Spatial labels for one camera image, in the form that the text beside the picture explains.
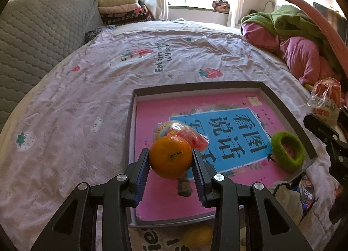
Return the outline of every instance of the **folded blanket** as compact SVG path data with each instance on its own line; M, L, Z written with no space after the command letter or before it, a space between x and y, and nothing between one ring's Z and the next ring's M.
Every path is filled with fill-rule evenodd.
M140 9L127 12L126 15L119 17L118 14L101 14L103 23L105 25L114 24L116 26L151 21L151 13L142 5Z
M140 5L138 3L128 3L119 6L98 7L100 14L127 13L138 8L140 8Z
M110 7L110 6L119 6L129 3L138 3L138 0L99 0L98 6L101 7Z
M335 73L343 69L335 56L327 38L304 12L292 5L283 5L272 13L254 13L243 17L241 23L256 23L265 27L274 36L286 40L291 37L304 37L313 41L320 54L328 61Z

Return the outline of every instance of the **orange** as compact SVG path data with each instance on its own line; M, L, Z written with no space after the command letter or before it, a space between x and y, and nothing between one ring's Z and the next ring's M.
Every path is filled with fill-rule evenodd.
M184 138L177 135L164 136L151 146L149 162L160 177L177 179L192 165L191 146Z

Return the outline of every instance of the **orange stem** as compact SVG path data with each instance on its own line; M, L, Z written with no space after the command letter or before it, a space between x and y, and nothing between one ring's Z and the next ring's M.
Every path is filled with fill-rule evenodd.
M174 154L169 154L169 157L172 159L175 155L178 155L178 154L183 154L184 152L176 152Z

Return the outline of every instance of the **bed sheet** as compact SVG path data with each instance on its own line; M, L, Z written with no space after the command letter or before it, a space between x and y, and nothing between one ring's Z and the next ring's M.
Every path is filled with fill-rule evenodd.
M201 69L222 75L201 76ZM78 183L105 183L124 171L133 89L210 81L261 81L303 124L309 94L284 62L217 24L155 21L118 27L58 64L20 102L0 135L0 223L19 251L30 249ZM337 227L328 211L338 183L328 173L325 148L308 135L318 159L307 173L319 200L300 229L319 251ZM157 238L161 250L187 250L182 238L188 228L130 229L133 250L155 250L150 238ZM101 250L100 231L97 238Z

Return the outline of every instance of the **bed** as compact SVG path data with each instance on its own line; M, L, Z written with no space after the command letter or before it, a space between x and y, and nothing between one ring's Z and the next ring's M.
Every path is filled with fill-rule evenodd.
M102 26L98 0L15 0L0 15L0 131L21 99Z
M143 51L156 49L157 42L166 42L172 53L161 72L155 71L157 52ZM201 76L204 68L223 75ZM120 26L103 31L57 64L21 100L0 135L0 223L18 250L30 249L78 183L97 185L123 172L133 89L212 79L265 83L303 125L309 93L286 64L249 44L239 30L217 24L152 21ZM328 173L324 146L306 132L318 154L307 169L318 202L299 227L312 248L321 251L338 225L328 217L338 183ZM130 229L132 248L151 250L152 236L161 250L187 250L181 241L186 228L155 228L151 233ZM100 231L97 238L101 250Z

